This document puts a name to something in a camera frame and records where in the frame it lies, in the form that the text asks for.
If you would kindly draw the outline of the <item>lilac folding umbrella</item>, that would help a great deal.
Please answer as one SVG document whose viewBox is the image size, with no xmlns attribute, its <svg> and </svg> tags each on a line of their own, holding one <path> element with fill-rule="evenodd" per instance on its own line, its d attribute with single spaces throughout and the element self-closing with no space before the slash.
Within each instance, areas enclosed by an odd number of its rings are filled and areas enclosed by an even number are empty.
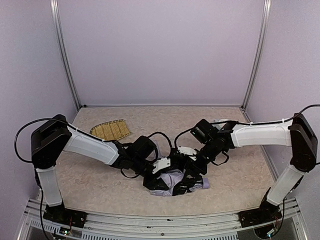
<svg viewBox="0 0 320 240">
<path fill-rule="evenodd" d="M 168 172 L 161 173 L 157 177 L 154 186 L 146 187 L 151 195 L 161 197 L 173 197 L 177 195 L 184 195 L 186 193 L 193 193 L 199 189 L 209 189 L 210 183 L 208 178 L 200 177 L 184 178 L 187 171 L 179 169 L 169 170 Z"/>
</svg>

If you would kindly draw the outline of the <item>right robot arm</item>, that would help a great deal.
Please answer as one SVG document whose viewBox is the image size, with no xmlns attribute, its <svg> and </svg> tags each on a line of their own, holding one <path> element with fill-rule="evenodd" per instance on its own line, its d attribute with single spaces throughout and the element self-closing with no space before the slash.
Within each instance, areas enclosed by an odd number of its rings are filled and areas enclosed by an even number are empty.
<svg viewBox="0 0 320 240">
<path fill-rule="evenodd" d="M 318 138 L 302 113 L 271 122 L 229 119 L 209 122 L 201 119 L 188 132 L 202 144 L 202 148 L 174 147 L 179 155 L 188 159 L 187 169 L 195 175 L 205 175 L 208 164 L 215 163 L 219 154 L 226 155 L 231 149 L 249 146 L 260 146 L 265 150 L 289 149 L 287 166 L 265 195 L 264 203 L 269 206 L 278 206 L 319 164 Z"/>
</svg>

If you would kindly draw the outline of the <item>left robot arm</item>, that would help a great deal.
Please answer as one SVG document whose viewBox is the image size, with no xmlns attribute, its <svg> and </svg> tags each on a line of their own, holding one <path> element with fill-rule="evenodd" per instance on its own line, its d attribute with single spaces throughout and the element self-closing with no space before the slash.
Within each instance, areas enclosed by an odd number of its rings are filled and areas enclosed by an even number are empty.
<svg viewBox="0 0 320 240">
<path fill-rule="evenodd" d="M 31 162 L 49 207 L 63 204 L 55 170 L 62 152 L 83 155 L 116 169 L 133 170 L 143 177 L 143 186 L 148 190 L 169 189 L 159 173 L 168 164 L 164 158 L 153 161 L 147 159 L 152 152 L 157 153 L 158 149 L 146 136 L 140 136 L 128 144 L 104 140 L 79 130 L 69 124 L 64 115 L 58 114 L 53 118 L 45 118 L 44 124 L 32 132 L 30 140 Z"/>
</svg>

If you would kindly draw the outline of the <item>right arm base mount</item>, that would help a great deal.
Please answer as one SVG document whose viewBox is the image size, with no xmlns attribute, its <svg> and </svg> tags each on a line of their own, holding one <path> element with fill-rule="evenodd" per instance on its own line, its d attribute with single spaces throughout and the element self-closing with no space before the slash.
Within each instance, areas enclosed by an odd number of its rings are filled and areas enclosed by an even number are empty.
<svg viewBox="0 0 320 240">
<path fill-rule="evenodd" d="M 271 205 L 240 211 L 238 216 L 241 227 L 246 228 L 281 219 L 282 213 L 279 206 Z"/>
</svg>

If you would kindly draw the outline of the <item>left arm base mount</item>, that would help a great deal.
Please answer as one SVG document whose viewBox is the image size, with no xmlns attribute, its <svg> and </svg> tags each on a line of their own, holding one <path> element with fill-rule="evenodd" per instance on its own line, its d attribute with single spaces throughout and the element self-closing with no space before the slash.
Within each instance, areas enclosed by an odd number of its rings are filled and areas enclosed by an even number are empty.
<svg viewBox="0 0 320 240">
<path fill-rule="evenodd" d="M 83 228 L 86 223 L 87 213 L 65 207 L 47 206 L 43 218 L 69 227 Z"/>
</svg>

